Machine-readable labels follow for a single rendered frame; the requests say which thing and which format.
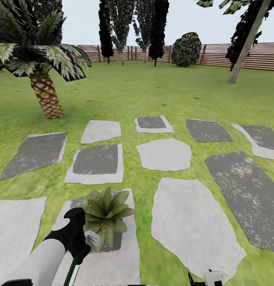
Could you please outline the insectifuge atomizer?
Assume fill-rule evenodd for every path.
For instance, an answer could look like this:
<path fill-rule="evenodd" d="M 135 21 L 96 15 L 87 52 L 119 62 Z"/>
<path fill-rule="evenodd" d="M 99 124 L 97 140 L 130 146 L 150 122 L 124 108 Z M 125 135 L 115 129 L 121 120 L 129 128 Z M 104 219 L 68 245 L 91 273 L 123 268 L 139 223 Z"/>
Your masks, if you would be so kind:
<path fill-rule="evenodd" d="M 66 281 L 64 283 L 64 286 L 74 286 L 78 271 L 80 270 L 80 266 L 81 266 L 80 260 L 76 256 L 74 256 L 74 259 L 70 267 L 69 273 L 67 275 Z"/>

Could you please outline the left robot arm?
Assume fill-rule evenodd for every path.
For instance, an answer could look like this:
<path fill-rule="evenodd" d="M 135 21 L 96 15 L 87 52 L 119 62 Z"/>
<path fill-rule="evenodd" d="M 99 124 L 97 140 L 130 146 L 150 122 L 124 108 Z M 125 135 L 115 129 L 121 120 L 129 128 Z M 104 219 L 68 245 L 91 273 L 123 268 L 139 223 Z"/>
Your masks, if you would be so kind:
<path fill-rule="evenodd" d="M 64 219 L 52 226 L 51 233 L 0 286 L 51 286 L 67 250 L 82 262 L 91 251 L 86 243 L 98 245 L 101 241 L 94 232 L 84 232 L 86 213 L 82 207 L 66 212 Z"/>

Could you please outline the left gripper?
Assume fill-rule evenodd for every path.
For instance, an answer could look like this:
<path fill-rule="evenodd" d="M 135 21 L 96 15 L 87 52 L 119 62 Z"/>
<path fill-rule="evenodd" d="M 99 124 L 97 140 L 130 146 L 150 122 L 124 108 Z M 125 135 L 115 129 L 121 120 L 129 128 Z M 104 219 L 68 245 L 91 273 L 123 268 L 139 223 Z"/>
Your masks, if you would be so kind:
<path fill-rule="evenodd" d="M 83 234 L 80 239 L 72 241 L 68 251 L 70 251 L 73 256 L 76 256 L 82 262 L 88 253 L 90 253 L 91 247 L 86 244 L 85 235 Z"/>

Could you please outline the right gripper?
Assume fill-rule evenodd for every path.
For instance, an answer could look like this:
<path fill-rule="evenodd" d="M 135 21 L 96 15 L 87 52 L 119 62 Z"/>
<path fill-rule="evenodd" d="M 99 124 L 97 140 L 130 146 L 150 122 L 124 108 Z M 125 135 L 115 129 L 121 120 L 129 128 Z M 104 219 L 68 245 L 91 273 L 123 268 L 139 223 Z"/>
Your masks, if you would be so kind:
<path fill-rule="evenodd" d="M 204 282 L 197 282 L 197 283 L 195 283 L 195 282 L 193 281 L 193 279 L 192 279 L 190 273 L 188 274 L 188 276 L 189 276 L 189 280 L 190 280 L 191 286 L 206 286 L 206 285 L 205 285 L 205 281 L 204 281 Z M 222 286 L 221 281 L 214 282 L 214 284 L 215 284 L 215 286 Z"/>

